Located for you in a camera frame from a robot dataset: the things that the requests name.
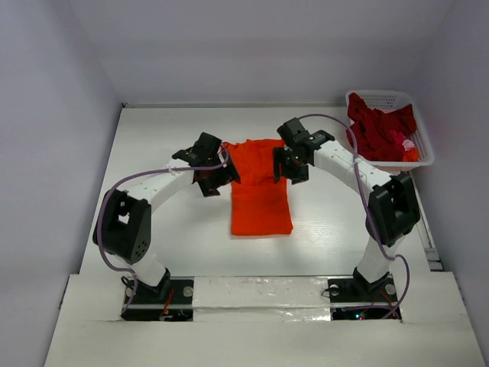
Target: white wooden surface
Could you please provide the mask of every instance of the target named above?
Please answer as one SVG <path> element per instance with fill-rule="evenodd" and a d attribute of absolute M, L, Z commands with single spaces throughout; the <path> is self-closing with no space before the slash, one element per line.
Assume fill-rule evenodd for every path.
<path fill-rule="evenodd" d="M 343 108 L 125 109 L 101 197 L 121 177 L 162 167 L 202 131 L 233 142 L 276 138 L 275 130 L 287 119 L 311 112 L 346 120 Z M 323 128 L 345 142 L 333 123 L 310 119 L 305 126 L 312 132 Z M 289 237 L 233 238 L 229 188 L 222 188 L 220 197 L 203 199 L 198 187 L 191 187 L 154 215 L 151 251 L 179 276 L 351 274 L 368 239 L 360 200 L 327 173 L 311 169 L 310 177 L 289 188 L 294 224 Z M 403 323 L 282 322 L 288 319 L 252 310 L 202 313 L 193 323 L 128 323 L 118 319 L 120 275 L 105 267 L 89 239 L 82 270 L 66 289 L 46 366 L 483 366 L 457 284 L 449 273 L 429 272 L 417 229 L 400 252 L 412 270 Z M 401 292 L 403 265 L 395 262 L 391 270 Z M 196 284 L 214 281 L 200 278 Z M 229 302 L 219 287 L 206 292 L 215 292 L 207 294 L 210 300 Z M 315 302 L 320 301 L 324 305 L 313 306 L 329 306 L 326 299 Z"/>
<path fill-rule="evenodd" d="M 163 167 L 172 153 L 208 132 L 230 142 L 279 138 L 288 119 L 322 112 L 347 121 L 345 108 L 123 109 L 99 199 L 118 179 Z M 311 132 L 325 129 L 348 146 L 343 129 L 306 119 Z M 197 185 L 177 193 L 153 215 L 150 253 L 175 276 L 351 274 L 367 244 L 359 197 L 330 174 L 309 170 L 309 182 L 289 186 L 291 236 L 232 237 L 230 186 L 203 198 Z M 400 247 L 417 271 L 428 271 L 416 230 Z M 81 274 L 107 272 L 88 238 Z"/>

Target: laundry basket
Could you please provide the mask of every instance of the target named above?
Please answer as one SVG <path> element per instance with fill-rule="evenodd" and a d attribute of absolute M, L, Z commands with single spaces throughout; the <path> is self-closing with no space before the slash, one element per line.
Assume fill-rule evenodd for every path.
<path fill-rule="evenodd" d="M 411 140 L 419 152 L 419 160 L 417 162 L 386 162 L 386 161 L 368 161 L 373 166 L 385 171 L 410 171 L 419 166 L 429 166 L 435 160 L 433 149 L 426 133 L 425 123 L 421 117 L 418 108 L 413 102 L 413 99 L 404 92 L 395 92 L 393 90 L 375 90 L 362 89 L 350 90 L 346 93 L 346 106 L 350 102 L 350 94 L 357 93 L 365 104 L 371 109 L 380 109 L 384 112 L 392 112 L 396 109 L 402 109 L 404 106 L 413 105 L 414 119 L 416 120 L 417 129 L 411 136 L 406 136 Z"/>

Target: folded cloth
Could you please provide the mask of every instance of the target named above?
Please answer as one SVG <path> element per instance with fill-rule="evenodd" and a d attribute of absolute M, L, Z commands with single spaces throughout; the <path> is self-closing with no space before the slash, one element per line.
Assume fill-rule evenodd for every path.
<path fill-rule="evenodd" d="M 229 144 L 227 149 L 241 178 L 232 182 L 233 235 L 289 235 L 292 232 L 287 180 L 274 183 L 272 150 L 283 141 L 264 139 Z"/>
<path fill-rule="evenodd" d="M 369 161 L 402 161 L 404 152 L 397 147 L 391 130 L 409 136 L 416 131 L 413 107 L 408 105 L 397 111 L 385 113 L 369 109 L 356 93 L 350 95 L 348 117 L 354 121 L 351 130 L 358 143 L 358 153 Z M 351 136 L 347 133 L 350 144 Z"/>

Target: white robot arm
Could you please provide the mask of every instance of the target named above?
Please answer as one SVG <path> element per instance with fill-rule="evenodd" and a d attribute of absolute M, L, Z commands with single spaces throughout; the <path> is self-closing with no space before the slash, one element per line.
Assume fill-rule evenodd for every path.
<path fill-rule="evenodd" d="M 167 296 L 170 272 L 160 258 L 148 255 L 151 243 L 151 214 L 164 202 L 195 182 L 203 196 L 219 195 L 217 189 L 240 178 L 229 156 L 219 152 L 222 141 L 202 133 L 188 149 L 173 155 L 166 169 L 127 190 L 115 190 L 102 218 L 103 249 L 131 266 L 139 280 L 138 293 L 163 300 Z M 98 245 L 97 228 L 93 241 Z"/>
<path fill-rule="evenodd" d="M 309 179 L 309 165 L 328 171 L 346 186 L 358 193 L 353 155 L 334 137 L 324 131 L 310 134 L 295 118 L 277 130 L 285 148 L 275 148 L 274 178 L 289 178 L 293 184 Z M 102 217 L 103 248 L 131 266 L 140 281 L 138 294 L 144 293 L 156 302 L 168 297 L 170 272 L 155 255 L 147 255 L 151 243 L 151 214 L 180 189 L 197 182 L 204 196 L 219 195 L 217 188 L 239 175 L 231 159 L 218 153 L 221 140 L 202 133 L 199 140 L 186 150 L 173 155 L 170 173 L 151 176 L 126 191 L 116 190 L 108 199 Z M 368 207 L 380 234 L 383 250 L 392 256 L 404 235 L 419 220 L 419 207 L 413 182 L 405 174 L 390 176 L 384 171 L 358 160 L 360 181 L 368 195 Z M 355 268 L 351 279 L 329 280 L 333 303 L 370 302 L 372 294 L 388 284 L 390 260 L 371 234 L 364 257 Z M 93 241 L 98 243 L 97 232 Z"/>
<path fill-rule="evenodd" d="M 419 205 L 414 185 L 407 174 L 391 176 L 385 171 L 357 159 L 363 193 L 359 192 L 354 156 L 344 149 L 333 136 L 324 131 L 310 134 L 298 118 L 285 122 L 277 129 L 285 148 L 274 149 L 275 180 L 289 178 L 293 184 L 309 179 L 309 164 L 327 171 L 359 195 L 368 197 L 368 209 L 380 236 L 382 247 L 366 222 L 370 234 L 364 256 L 350 281 L 329 282 L 329 287 L 340 284 L 343 289 L 330 292 L 332 302 L 371 301 L 380 287 L 390 282 L 389 264 L 402 242 L 419 221 Z"/>

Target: white backdrop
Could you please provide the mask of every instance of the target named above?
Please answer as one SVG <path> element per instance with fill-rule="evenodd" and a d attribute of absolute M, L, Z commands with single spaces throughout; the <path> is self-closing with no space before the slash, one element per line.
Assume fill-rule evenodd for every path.
<path fill-rule="evenodd" d="M 120 104 L 68 2 L 0 0 L 0 365 L 42 366 Z"/>
<path fill-rule="evenodd" d="M 398 88 L 452 0 L 71 0 L 124 102 L 333 102 Z"/>
<path fill-rule="evenodd" d="M 416 182 L 436 247 L 458 279 L 482 352 L 489 362 L 489 2 L 457 0 L 416 72 L 418 100 L 435 149 Z"/>

